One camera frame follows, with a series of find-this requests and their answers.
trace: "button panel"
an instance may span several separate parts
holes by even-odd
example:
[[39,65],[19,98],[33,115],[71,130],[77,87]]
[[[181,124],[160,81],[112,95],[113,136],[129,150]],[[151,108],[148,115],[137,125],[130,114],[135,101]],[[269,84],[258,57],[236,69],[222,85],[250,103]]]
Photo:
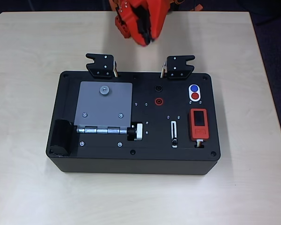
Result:
[[192,84],[188,88],[189,98],[193,102],[198,102],[201,99],[200,87],[196,84]]

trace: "metal hinge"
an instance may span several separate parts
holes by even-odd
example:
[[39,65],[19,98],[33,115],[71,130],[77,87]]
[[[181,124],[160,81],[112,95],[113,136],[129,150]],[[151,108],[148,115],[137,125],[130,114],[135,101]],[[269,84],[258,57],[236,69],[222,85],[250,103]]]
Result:
[[125,127],[77,127],[77,133],[126,135],[127,128],[125,128]]

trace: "red button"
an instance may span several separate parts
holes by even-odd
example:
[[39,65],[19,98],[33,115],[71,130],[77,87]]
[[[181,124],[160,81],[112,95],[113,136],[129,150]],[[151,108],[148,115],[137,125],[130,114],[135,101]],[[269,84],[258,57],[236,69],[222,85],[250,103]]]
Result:
[[193,99],[198,99],[199,98],[199,94],[198,93],[192,93],[192,98]]

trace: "blue button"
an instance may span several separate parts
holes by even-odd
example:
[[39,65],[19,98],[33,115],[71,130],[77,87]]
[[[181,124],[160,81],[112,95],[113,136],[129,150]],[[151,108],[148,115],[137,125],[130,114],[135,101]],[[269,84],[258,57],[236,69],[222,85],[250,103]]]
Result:
[[199,90],[199,88],[198,88],[197,85],[193,85],[193,86],[191,87],[191,91],[193,91],[193,92],[196,92],[196,91],[198,91],[198,90]]

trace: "cable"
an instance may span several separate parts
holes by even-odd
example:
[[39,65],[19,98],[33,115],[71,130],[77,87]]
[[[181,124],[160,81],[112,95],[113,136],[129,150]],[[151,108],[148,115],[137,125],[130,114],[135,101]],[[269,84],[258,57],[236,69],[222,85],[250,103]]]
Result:
[[175,4],[177,4],[177,5],[180,5],[180,4],[183,3],[183,2],[184,2],[184,0],[182,0],[182,1],[175,0]]

